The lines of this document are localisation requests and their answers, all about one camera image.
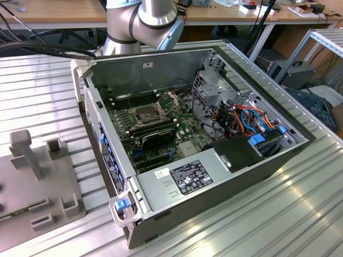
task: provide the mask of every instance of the electronic equipment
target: electronic equipment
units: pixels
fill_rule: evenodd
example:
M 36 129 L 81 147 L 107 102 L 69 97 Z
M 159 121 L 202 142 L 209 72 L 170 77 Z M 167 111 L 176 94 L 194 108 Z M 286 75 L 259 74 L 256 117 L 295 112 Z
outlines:
M 187 9 L 181 8 L 181 7 L 178 7 L 178 8 L 177 8 L 177 14 L 178 14 L 178 15 L 186 16 L 186 13 L 187 13 Z
M 178 4 L 183 7 L 189 7 L 192 4 L 192 0 L 178 0 Z
M 286 63 L 287 60 L 272 62 L 268 67 L 267 74 L 272 79 L 275 79 Z M 310 80 L 314 72 L 316 72 L 316 70 L 310 64 L 303 60 L 297 60 L 290 66 L 287 73 L 281 80 L 280 85 L 293 89 L 300 89 L 307 81 Z
M 268 178 L 315 139 L 216 46 L 97 59 L 83 71 L 117 193 L 109 208 L 129 248 Z
M 325 98 L 291 88 L 286 88 L 286 91 L 321 122 L 323 122 L 329 129 L 332 131 L 337 130 L 337 124 L 331 114 L 330 104 Z
M 322 13 L 325 9 L 325 5 L 323 4 L 311 4 L 310 7 L 313 9 L 314 14 Z
M 192 0 L 193 6 L 210 7 L 211 0 Z

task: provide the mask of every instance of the blue cable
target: blue cable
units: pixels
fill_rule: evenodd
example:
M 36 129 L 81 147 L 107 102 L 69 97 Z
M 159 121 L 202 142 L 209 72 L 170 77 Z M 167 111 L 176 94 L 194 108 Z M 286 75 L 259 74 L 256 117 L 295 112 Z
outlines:
M 255 114 L 255 116 L 258 118 L 259 122 L 262 124 L 262 127 L 265 129 L 265 130 L 269 130 L 268 126 L 263 122 L 263 120 L 261 119 L 261 117 L 259 116 L 258 112 L 255 111 L 255 110 L 252 110 L 252 109 L 245 109 L 242 114 L 241 114 L 241 118 L 242 118 L 242 123 L 245 127 L 247 127 L 248 129 L 252 130 L 255 134 L 256 134 L 256 130 L 254 130 L 252 127 L 248 126 L 246 123 L 245 123 L 245 119 L 244 119 L 244 112 L 245 111 L 251 111 L 253 114 Z
M 267 124 L 265 124 L 264 121 L 261 119 L 261 117 L 259 116 L 259 114 L 258 114 L 257 111 L 252 110 L 252 109 L 247 109 L 247 110 L 252 111 L 252 112 L 255 114 L 255 116 L 257 116 L 259 122 L 262 124 L 262 126 L 263 126 L 263 128 L 264 128 L 265 130 L 267 130 L 267 131 L 269 130 L 269 127 L 268 127 Z
M 245 111 L 243 111 L 242 114 L 241 114 L 241 119 L 242 119 L 243 125 L 244 125 L 245 127 L 247 127 L 248 129 L 252 130 L 252 131 L 256 134 L 256 130 L 254 130 L 253 127 L 250 127 L 250 126 L 248 126 L 248 125 L 245 123 L 244 112 L 245 112 Z

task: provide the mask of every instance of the sticker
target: sticker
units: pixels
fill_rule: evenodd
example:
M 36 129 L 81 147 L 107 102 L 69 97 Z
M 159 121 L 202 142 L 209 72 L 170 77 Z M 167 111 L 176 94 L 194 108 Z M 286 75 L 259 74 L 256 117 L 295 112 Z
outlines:
M 213 183 L 199 160 L 171 170 L 170 174 L 183 195 L 188 195 Z
M 157 179 L 163 178 L 167 175 L 169 175 L 169 169 L 168 168 L 164 168 L 162 170 L 155 171 L 155 176 L 157 177 Z
M 143 68 L 152 68 L 152 63 L 143 63 Z

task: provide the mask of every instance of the wire bundle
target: wire bundle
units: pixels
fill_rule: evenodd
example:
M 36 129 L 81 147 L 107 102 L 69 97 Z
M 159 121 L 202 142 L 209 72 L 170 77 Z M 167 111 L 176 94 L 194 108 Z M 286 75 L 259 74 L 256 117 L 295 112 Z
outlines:
M 0 41 L 4 42 L 3 44 L 0 44 L 0 52 L 9 50 L 11 48 L 20 48 L 20 49 L 30 51 L 34 54 L 43 54 L 43 55 L 49 55 L 49 56 L 64 57 L 64 58 L 71 58 L 71 59 L 83 59 L 83 60 L 96 59 L 95 54 L 89 51 L 86 51 L 80 48 L 63 46 L 61 44 L 49 44 L 46 41 L 44 41 L 42 38 L 40 38 L 37 35 L 36 32 L 32 31 L 29 27 L 27 27 L 27 25 L 24 22 L 22 22 L 18 17 L 14 15 L 13 12 L 11 12 L 5 5 L 3 5 L 3 3 L 10 2 L 10 1 L 12 0 L 0 1 L 0 6 L 10 15 L 12 15 L 16 21 L 22 24 L 27 30 L 29 30 L 33 35 L 35 35 L 42 42 L 22 41 L 18 36 L 15 35 L 14 31 L 11 29 L 5 17 L 0 13 L 0 18 L 4 21 L 6 28 L 9 32 L 9 34 L 7 34 L 5 31 L 3 31 L 0 28 L 0 35 L 2 36 L 0 37 Z M 65 51 L 75 52 L 81 55 L 66 54 L 64 53 Z
M 255 107 L 248 107 L 244 105 L 235 105 L 235 109 L 233 112 L 225 112 L 225 114 L 232 115 L 234 117 L 234 120 L 230 126 L 230 134 L 229 137 L 232 137 L 233 133 L 235 134 L 244 134 L 247 136 L 257 134 L 258 131 L 250 125 L 250 119 L 251 115 L 255 115 L 255 117 L 258 119 L 258 122 L 261 124 L 264 130 L 269 131 L 274 128 L 274 125 L 269 121 L 267 114 L 265 111 L 262 111 L 260 109 L 257 109 Z M 216 120 L 218 118 L 218 113 L 212 118 L 212 120 Z

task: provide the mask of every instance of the expansion slot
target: expansion slot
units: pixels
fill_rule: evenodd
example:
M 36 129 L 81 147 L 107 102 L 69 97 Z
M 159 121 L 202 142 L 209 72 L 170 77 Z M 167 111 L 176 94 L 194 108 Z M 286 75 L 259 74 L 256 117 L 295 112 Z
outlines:
M 140 105 L 146 105 L 156 102 L 156 96 L 154 93 L 143 93 L 139 95 L 124 97 L 114 100 L 114 108 L 116 110 L 130 109 L 130 107 L 137 107 Z

